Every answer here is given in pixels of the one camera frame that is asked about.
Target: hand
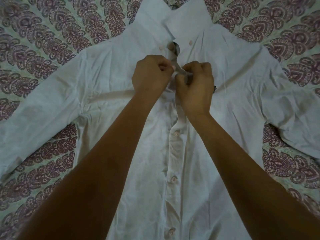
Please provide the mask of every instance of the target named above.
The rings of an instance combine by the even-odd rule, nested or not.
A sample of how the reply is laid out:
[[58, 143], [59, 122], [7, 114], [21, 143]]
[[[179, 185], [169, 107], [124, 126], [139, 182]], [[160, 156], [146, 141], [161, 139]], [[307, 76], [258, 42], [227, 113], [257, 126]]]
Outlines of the hand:
[[192, 123], [199, 116], [210, 115], [214, 77], [210, 63], [193, 61], [185, 64], [182, 68], [193, 73], [190, 85], [186, 85], [184, 75], [177, 74], [175, 77], [177, 95], [181, 100], [183, 111]]
[[174, 69], [170, 60], [160, 55], [147, 55], [139, 60], [132, 76], [136, 93], [160, 97], [167, 87]]

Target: bed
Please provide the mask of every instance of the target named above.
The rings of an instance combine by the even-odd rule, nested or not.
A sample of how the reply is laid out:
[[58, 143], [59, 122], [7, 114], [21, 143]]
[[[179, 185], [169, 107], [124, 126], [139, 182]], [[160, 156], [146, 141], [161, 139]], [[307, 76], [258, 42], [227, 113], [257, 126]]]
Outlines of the bed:
[[[0, 0], [0, 123], [78, 52], [121, 34], [134, 21], [141, 1]], [[180, 6], [187, 0], [163, 1]], [[205, 2], [213, 23], [249, 42], [261, 42], [291, 82], [320, 99], [320, 0]], [[16, 238], [72, 170], [76, 140], [71, 123], [0, 185], [0, 240]], [[320, 167], [283, 142], [272, 125], [264, 127], [263, 162], [274, 180], [320, 218]]]

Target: white shirt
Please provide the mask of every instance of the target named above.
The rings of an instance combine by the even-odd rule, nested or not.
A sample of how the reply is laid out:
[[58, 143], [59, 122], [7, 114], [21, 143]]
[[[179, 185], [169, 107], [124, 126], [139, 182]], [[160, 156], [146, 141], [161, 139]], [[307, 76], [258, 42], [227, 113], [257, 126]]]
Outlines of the white shirt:
[[[178, 56], [167, 48], [172, 42]], [[134, 94], [134, 68], [148, 54], [163, 55], [178, 68], [210, 62], [217, 86], [210, 113], [260, 166], [265, 123], [278, 127], [289, 145], [320, 158], [320, 100], [290, 83], [266, 48], [212, 24], [203, 0], [174, 11], [162, 0], [143, 0], [122, 35], [84, 49], [1, 123], [0, 174], [5, 177], [72, 121], [76, 165]], [[107, 237], [169, 238], [250, 239], [175, 98], [174, 80], [147, 118]]]

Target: floral pattern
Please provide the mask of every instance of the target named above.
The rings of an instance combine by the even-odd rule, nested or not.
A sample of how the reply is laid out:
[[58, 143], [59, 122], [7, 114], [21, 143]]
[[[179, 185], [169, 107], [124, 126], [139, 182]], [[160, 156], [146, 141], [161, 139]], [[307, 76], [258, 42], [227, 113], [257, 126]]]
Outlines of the floral pattern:
[[[188, 0], [163, 0], [183, 5]], [[204, 0], [212, 22], [261, 42], [289, 81], [320, 99], [320, 0]], [[0, 0], [0, 123], [58, 67], [86, 47], [121, 34], [142, 0]], [[74, 124], [35, 151], [0, 185], [0, 239], [22, 225], [73, 168]], [[266, 172], [320, 218], [320, 167], [263, 130]]]

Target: shirt sleeve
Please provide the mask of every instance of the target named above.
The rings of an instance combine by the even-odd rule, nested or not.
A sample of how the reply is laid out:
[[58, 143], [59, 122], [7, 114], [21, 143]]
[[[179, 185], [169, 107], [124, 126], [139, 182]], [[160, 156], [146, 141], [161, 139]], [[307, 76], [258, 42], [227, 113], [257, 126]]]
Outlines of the shirt sleeve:
[[40, 83], [0, 124], [0, 177], [77, 118], [90, 91], [86, 51], [80, 52]]
[[308, 87], [290, 82], [275, 60], [259, 86], [262, 114], [283, 141], [320, 159], [320, 99]]

